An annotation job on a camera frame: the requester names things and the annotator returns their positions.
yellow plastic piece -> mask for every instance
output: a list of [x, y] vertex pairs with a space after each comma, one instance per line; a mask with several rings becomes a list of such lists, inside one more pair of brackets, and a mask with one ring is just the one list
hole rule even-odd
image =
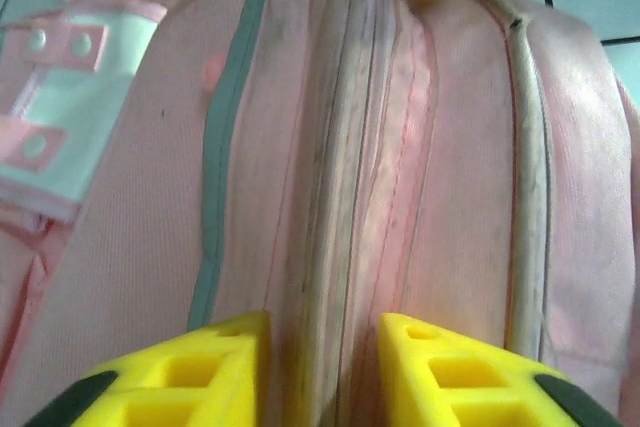
[[259, 426], [269, 345], [269, 317], [257, 312], [103, 364], [89, 375], [119, 376], [73, 426]]
[[383, 314], [378, 353], [390, 427], [575, 427], [534, 380], [561, 373], [400, 314]]

pink backpack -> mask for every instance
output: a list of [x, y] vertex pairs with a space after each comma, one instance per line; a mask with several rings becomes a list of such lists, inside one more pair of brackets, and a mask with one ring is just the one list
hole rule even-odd
[[640, 423], [640, 117], [585, 25], [528, 0], [60, 1], [4, 25], [0, 425], [256, 309], [270, 426], [384, 425], [390, 311]]

